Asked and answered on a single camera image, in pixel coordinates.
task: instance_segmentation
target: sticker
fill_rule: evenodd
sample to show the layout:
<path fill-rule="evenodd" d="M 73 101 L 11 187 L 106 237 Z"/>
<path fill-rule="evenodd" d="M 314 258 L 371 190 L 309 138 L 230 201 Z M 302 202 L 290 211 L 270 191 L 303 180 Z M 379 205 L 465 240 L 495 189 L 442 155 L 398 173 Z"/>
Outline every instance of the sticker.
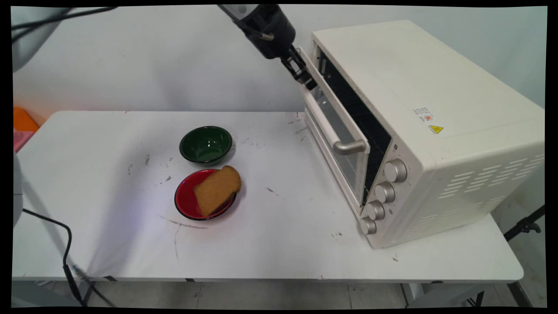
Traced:
<path fill-rule="evenodd" d="M 426 107 L 418 108 L 418 109 L 413 109 L 413 112 L 414 112 L 423 122 L 430 122 L 430 121 L 434 120 L 434 115 L 433 115 L 432 112 L 430 112 L 430 110 L 428 110 L 428 108 L 426 108 Z"/>
<path fill-rule="evenodd" d="M 441 126 L 435 126 L 435 125 L 429 125 L 429 126 L 430 126 L 430 129 L 436 134 L 439 134 L 440 131 L 444 129 Z"/>

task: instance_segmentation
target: toast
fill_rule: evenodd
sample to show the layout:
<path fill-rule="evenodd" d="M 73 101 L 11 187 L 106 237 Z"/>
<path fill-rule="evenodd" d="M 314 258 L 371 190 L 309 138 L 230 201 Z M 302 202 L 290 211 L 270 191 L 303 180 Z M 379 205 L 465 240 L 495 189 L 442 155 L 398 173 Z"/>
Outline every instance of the toast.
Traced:
<path fill-rule="evenodd" d="M 210 216 L 234 193 L 238 193 L 240 186 L 240 175 L 231 166 L 224 166 L 221 170 L 210 174 L 203 182 L 194 187 L 201 215 Z"/>

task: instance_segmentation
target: red bowl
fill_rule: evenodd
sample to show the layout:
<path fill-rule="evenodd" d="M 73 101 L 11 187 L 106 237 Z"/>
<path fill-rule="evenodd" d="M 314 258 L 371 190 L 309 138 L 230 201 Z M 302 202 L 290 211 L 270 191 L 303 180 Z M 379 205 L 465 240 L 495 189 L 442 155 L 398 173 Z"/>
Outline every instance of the red bowl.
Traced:
<path fill-rule="evenodd" d="M 237 194 L 233 194 L 230 201 L 225 203 L 220 209 L 216 210 L 214 214 L 204 217 L 201 215 L 198 200 L 194 194 L 194 187 L 203 182 L 210 174 L 217 171 L 217 169 L 204 169 L 190 174 L 178 185 L 175 193 L 175 206 L 179 213 L 184 217 L 192 220 L 208 220 L 215 218 L 222 213 L 226 212 L 234 203 Z"/>

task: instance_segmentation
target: toaster oven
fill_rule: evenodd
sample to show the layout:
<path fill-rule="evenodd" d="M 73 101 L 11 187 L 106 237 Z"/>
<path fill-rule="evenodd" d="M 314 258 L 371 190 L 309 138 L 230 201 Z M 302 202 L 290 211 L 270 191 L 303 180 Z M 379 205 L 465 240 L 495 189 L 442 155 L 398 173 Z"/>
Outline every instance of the toaster oven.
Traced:
<path fill-rule="evenodd" d="M 410 21 L 298 51 L 306 122 L 373 248 L 477 221 L 544 163 L 545 111 Z"/>

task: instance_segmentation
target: pink object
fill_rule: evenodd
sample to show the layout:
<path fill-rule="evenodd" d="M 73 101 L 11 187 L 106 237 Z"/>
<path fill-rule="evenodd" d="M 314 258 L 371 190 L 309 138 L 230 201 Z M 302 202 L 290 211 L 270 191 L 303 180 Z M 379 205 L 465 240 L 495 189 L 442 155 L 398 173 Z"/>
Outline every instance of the pink object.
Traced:
<path fill-rule="evenodd" d="M 31 131 L 17 131 L 13 129 L 13 149 L 16 153 L 27 143 L 35 132 Z"/>

